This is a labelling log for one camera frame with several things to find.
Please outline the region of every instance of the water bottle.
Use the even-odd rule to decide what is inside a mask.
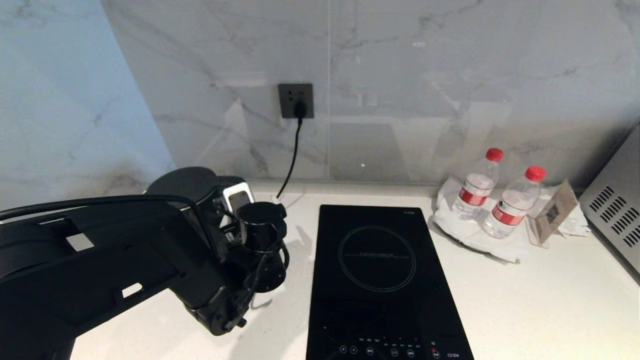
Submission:
[[[467,175],[458,198],[453,204],[453,212],[462,220],[475,220],[482,204],[498,182],[500,172],[498,162],[504,152],[492,147],[486,152],[484,159],[478,161]]]
[[[538,201],[540,181],[546,174],[544,168],[529,167],[522,178],[509,184],[486,217],[484,231],[496,239],[509,236]]]

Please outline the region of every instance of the quartz countertop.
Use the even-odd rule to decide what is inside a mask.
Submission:
[[[288,193],[287,280],[255,299],[245,328],[215,337],[165,290],[80,336],[72,359],[304,359],[322,204],[422,208],[477,360],[638,358],[639,286],[598,239],[553,235],[550,249],[501,263],[444,236],[421,195]]]

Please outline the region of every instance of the electrical outlet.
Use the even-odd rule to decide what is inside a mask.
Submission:
[[[284,119],[295,119],[293,108],[298,101],[307,105],[305,119],[314,118],[314,87],[311,84],[278,84],[280,112]]]

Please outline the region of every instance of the induction cooktop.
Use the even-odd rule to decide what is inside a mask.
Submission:
[[[473,359],[419,208],[322,205],[307,360]]]

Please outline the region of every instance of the marble backsplash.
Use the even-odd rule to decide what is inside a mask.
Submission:
[[[0,30],[3,204],[281,179],[279,83],[314,84],[294,179],[437,184],[501,147],[502,182],[581,187],[640,115],[640,0],[9,0]]]

